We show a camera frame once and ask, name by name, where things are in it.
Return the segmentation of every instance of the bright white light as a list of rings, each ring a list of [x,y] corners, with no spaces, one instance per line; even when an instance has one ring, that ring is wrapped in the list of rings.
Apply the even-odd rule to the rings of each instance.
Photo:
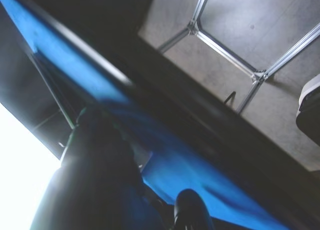
[[[0,104],[0,229],[29,229],[59,160]]]

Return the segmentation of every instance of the metal frame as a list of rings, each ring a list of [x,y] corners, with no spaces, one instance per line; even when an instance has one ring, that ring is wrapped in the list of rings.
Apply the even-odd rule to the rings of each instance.
[[[309,46],[315,39],[320,35],[320,23],[314,27],[309,33],[307,33],[300,41],[298,41],[293,47],[291,47],[283,56],[281,56],[272,66],[270,66],[265,71],[258,71],[228,47],[219,42],[216,38],[211,36],[201,27],[201,15],[206,7],[208,0],[198,0],[195,7],[191,21],[188,23],[187,27],[180,31],[178,34],[173,36],[171,39],[162,44],[158,51],[164,54],[167,50],[181,41],[188,35],[197,36],[200,40],[205,42],[213,50],[218,52],[239,70],[248,75],[252,81],[252,87],[248,94],[245,96],[243,101],[240,103],[236,112],[241,114],[245,108],[249,105],[251,100],[256,95],[257,91],[260,89],[261,85],[276,72],[282,69],[287,63],[289,63],[294,57],[300,54],[307,46]]]

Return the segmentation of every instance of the gray floor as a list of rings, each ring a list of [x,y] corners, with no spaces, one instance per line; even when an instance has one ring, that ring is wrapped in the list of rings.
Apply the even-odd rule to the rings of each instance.
[[[140,36],[152,46],[186,26],[198,0],[154,0]],[[258,69],[265,69],[320,22],[320,0],[208,0],[203,28]],[[234,109],[251,80],[196,37],[166,56]],[[296,126],[303,85],[320,73],[320,40],[264,84],[243,117],[308,170],[320,169],[320,147]]]

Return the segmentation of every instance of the blue surface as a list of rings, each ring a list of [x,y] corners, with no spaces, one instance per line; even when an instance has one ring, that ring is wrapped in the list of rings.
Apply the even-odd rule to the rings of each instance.
[[[213,217],[253,229],[288,229],[161,123],[150,118],[19,3],[15,0],[1,3],[34,52],[41,51],[78,85],[104,102],[152,150],[143,179],[167,203],[173,204],[181,190],[191,188],[203,198]]]

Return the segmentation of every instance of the blue panel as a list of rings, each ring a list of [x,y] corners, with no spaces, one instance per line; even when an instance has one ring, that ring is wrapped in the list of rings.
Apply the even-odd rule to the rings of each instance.
[[[78,85],[107,104],[135,137],[152,150],[143,179],[167,203],[173,204],[181,190],[191,188],[204,199],[211,216],[253,229],[287,229],[223,173],[150,118],[19,3],[15,0],[1,0],[1,3],[34,52],[41,51]]]

